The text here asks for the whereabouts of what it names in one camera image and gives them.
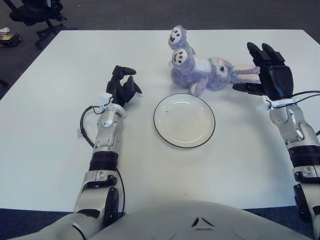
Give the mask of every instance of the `office chair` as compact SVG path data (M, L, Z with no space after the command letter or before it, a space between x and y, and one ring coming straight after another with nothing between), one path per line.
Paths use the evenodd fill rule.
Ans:
M57 35L61 30L78 30L77 28L66 28L63 24L53 26L49 19L62 21L66 18L60 13L63 9L60 0L22 0L23 5L16 8L10 0L3 0L12 12L10 18L15 22L23 22L27 26L36 23L46 22L48 28L37 31L36 34L40 38L35 42L38 49L42 49L42 43L51 33Z

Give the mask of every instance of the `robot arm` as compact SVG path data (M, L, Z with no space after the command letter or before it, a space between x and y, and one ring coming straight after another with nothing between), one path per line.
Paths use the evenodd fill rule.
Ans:
M261 84L234 84L233 89L267 96L264 97L266 109L285 142L294 178L299 182L293 188L300 217L313 223L314 235L320 239L320 143L297 106L297 100L291 98L293 77L281 54L265 43L263 50L250 42L247 47L254 64L260 67Z
M85 240L122 217L118 214L119 192L115 187L118 180L117 165L120 150L123 106L136 92L142 93L133 77L123 85L120 80L136 71L116 66L106 93L99 96L101 115L97 121L98 134L93 146L89 171L84 180L74 207L74 213L66 215L41 231L19 237L21 240ZM84 114L94 108L88 107Z

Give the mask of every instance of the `purple plush toy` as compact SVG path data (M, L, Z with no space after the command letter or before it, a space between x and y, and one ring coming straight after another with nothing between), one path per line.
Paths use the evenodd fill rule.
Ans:
M190 88L195 96L202 94L205 88L218 91L227 84L260 83L259 67L236 67L219 57L196 58L187 42L187 31L181 26L176 26L170 33L169 46L174 50L170 61L172 81L183 88Z

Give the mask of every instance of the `white table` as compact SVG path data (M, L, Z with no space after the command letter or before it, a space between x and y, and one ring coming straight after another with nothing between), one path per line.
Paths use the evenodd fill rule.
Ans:
M172 200L201 200L238 208L294 205L292 164L259 96L205 90L216 128L196 149L177 149L158 135L153 112L164 97L187 93L172 84L169 30L63 31L0 101L0 208L72 211L92 148L77 137L80 116L97 104L115 65L133 68L143 94L125 106L121 153L127 212ZM320 46L302 30L190 30L198 57L252 65L247 42L280 51L294 91L319 90ZM320 129L319 99L300 104ZM94 140L96 115L84 125Z

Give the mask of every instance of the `black chair leg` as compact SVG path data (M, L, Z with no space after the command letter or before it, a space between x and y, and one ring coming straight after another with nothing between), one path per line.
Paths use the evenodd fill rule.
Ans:
M51 34L50 31L44 33L44 34L40 37L40 39L35 42L35 46L36 46L39 50L42 49L42 46L40 45L40 43L42 43L44 40L46 40L47 37L49 37L50 34Z
M59 25L53 26L49 20L46 20L45 22L48 25L48 27L42 31L36 32L36 34L40 39L36 41L35 45L40 50L42 49L42 47L40 46L40 43L42 43L47 37L49 37L51 33L53 33L54 35L58 35L58 33L61 30L78 30L78 28L66 28L66 26L63 25L62 23Z

